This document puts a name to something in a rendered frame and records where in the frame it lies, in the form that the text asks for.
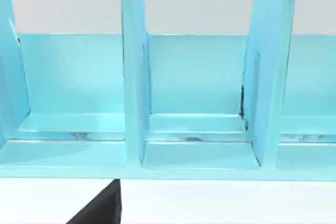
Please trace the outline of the light blue rack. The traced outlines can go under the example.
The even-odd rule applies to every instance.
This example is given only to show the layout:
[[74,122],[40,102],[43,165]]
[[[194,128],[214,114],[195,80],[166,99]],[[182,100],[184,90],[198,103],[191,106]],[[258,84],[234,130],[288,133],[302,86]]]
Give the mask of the light blue rack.
[[253,0],[247,34],[20,33],[0,0],[0,178],[336,182],[336,35]]

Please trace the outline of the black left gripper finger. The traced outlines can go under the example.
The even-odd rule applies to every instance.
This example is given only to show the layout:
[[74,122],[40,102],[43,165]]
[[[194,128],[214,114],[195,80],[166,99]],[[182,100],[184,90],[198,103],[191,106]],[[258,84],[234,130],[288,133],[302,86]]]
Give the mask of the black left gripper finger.
[[121,224],[121,184],[114,179],[66,224]]

